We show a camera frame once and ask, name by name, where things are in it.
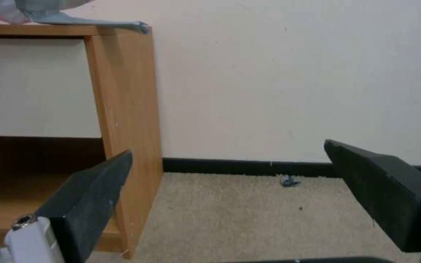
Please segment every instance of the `beige carpet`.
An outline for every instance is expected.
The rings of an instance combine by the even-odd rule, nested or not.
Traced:
[[[225,262],[378,256],[399,251],[341,179],[299,178],[283,188],[267,176],[165,174],[133,260]],[[127,262],[94,253],[89,263]]]

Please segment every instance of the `black base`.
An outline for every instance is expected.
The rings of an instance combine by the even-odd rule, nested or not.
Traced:
[[[163,169],[170,173],[224,175],[301,175],[339,178],[332,163],[296,163],[285,161],[211,160],[163,158]]]

